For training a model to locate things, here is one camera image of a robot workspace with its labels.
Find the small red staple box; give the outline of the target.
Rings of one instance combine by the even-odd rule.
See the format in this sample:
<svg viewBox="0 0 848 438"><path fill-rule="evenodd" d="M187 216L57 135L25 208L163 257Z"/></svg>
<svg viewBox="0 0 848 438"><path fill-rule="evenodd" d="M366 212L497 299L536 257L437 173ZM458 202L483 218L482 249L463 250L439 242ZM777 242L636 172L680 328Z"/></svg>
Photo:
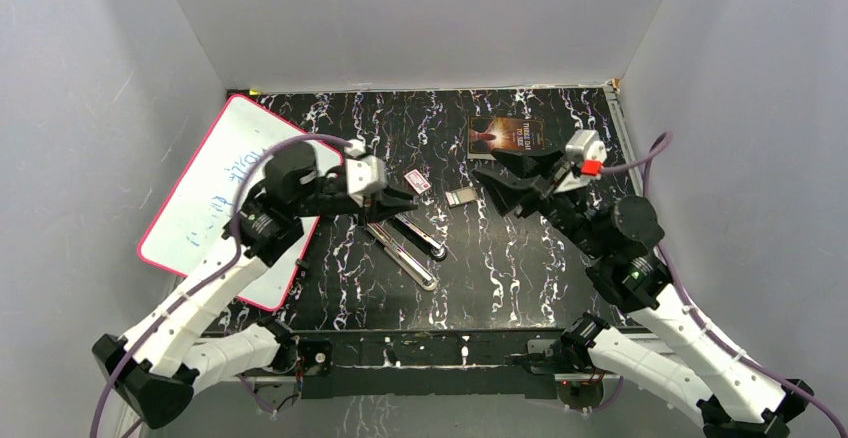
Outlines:
<svg viewBox="0 0 848 438"><path fill-rule="evenodd" d="M416 194L421 195L432 188L430 182L417 169L407 172L404 175L404 178Z"/></svg>

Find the cardboard staple tray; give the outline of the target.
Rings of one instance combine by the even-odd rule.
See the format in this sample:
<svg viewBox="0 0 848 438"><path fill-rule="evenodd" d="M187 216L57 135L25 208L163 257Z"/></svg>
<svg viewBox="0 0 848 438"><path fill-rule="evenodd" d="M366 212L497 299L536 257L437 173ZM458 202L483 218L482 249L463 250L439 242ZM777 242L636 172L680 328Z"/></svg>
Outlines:
<svg viewBox="0 0 848 438"><path fill-rule="evenodd" d="M479 199L474 187L463 187L445 192L447 204L450 208L464 206Z"/></svg>

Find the white stapler black handle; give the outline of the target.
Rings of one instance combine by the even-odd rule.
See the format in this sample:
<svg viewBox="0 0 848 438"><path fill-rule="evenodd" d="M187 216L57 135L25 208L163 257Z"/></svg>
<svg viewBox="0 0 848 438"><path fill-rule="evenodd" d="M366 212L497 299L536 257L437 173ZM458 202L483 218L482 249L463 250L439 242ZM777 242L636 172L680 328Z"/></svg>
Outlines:
<svg viewBox="0 0 848 438"><path fill-rule="evenodd" d="M423 290L434 291L438 280L416 258L407 252L380 224L368 223L365 230L377 240L384 251L395 261Z"/></svg>

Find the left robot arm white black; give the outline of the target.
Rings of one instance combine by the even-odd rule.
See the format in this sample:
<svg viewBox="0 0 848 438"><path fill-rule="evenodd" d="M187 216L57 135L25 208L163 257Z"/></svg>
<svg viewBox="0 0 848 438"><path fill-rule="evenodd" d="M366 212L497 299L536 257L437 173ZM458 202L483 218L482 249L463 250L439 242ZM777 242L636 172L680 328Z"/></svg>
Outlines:
<svg viewBox="0 0 848 438"><path fill-rule="evenodd" d="M340 165L319 169L318 140L343 150ZM118 394L141 424L159 429L221 381L254 369L301 369L297 337L271 318L208 342L201 335L303 237L305 218L348 215L365 224L415 207L414 196L390 184L384 162L362 141L305 134L271 146L248 169L201 263L135 326L94 343L105 392Z"/></svg>

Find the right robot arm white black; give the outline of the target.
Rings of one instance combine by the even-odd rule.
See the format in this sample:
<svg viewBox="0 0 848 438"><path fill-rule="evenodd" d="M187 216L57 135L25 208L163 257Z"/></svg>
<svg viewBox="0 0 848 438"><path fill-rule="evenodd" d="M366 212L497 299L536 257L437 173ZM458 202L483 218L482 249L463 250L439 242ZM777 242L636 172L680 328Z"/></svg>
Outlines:
<svg viewBox="0 0 848 438"><path fill-rule="evenodd" d="M600 210L588 206L584 189L609 172L603 147L494 156L504 172L479 169L475 178L497 211L541 215L590 259L586 274L598 294L673 352L665 358L587 313L547 360L628 378L687 413L708 437L789 435L813 403L812 389L765 370L700 312L656 253L665 233L650 201L627 195Z"/></svg>

